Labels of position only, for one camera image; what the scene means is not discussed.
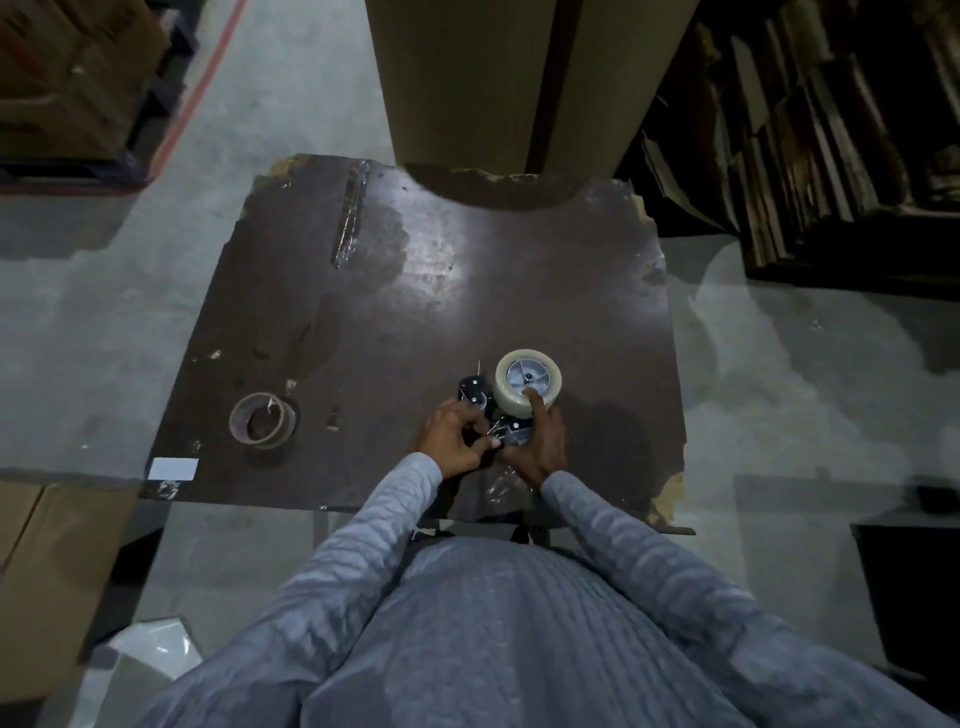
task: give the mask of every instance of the sleeve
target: sleeve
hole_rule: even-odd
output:
[[[256,621],[164,691],[137,725],[297,725],[302,700],[346,659],[391,588],[440,482],[427,455],[401,460]]]
[[[570,473],[550,475],[541,493],[597,569],[757,725],[956,726],[889,678],[800,636]]]

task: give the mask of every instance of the hand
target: hand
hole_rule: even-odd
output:
[[[567,469],[566,425],[560,408],[554,405],[547,411],[536,389],[525,389],[523,394],[534,410],[534,433],[523,447],[504,448],[503,459],[539,491],[547,477]]]
[[[467,425],[472,425],[480,435],[470,448],[464,442],[463,430]],[[446,480],[476,470],[484,452],[502,445],[495,437],[488,437],[489,429],[490,423],[483,412],[451,397],[423,423],[412,450],[429,455]]]

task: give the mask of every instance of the worn table top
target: worn table top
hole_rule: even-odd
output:
[[[560,366],[571,470],[597,493],[643,512],[683,469],[663,257],[626,185],[336,157],[273,172],[221,254],[156,436],[151,459],[198,458],[196,475],[146,497],[355,510],[478,360],[492,376],[520,348]],[[228,431],[257,391],[298,412],[277,449]],[[504,471],[444,489],[433,515],[529,506]]]

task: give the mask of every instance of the white sticker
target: white sticker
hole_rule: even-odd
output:
[[[199,462],[195,457],[155,457],[147,480],[193,480]]]

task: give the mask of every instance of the concrete floor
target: concrete floor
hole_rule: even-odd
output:
[[[206,54],[233,2],[208,3]],[[295,152],[393,162],[362,0],[251,0],[142,194],[0,198],[0,466],[142,474],[252,178]],[[960,481],[960,305],[748,284],[726,236],[663,248],[688,433],[675,521],[699,534],[679,542],[881,663],[849,524],[912,481]],[[209,654],[332,525],[175,505],[138,616],[184,615]]]

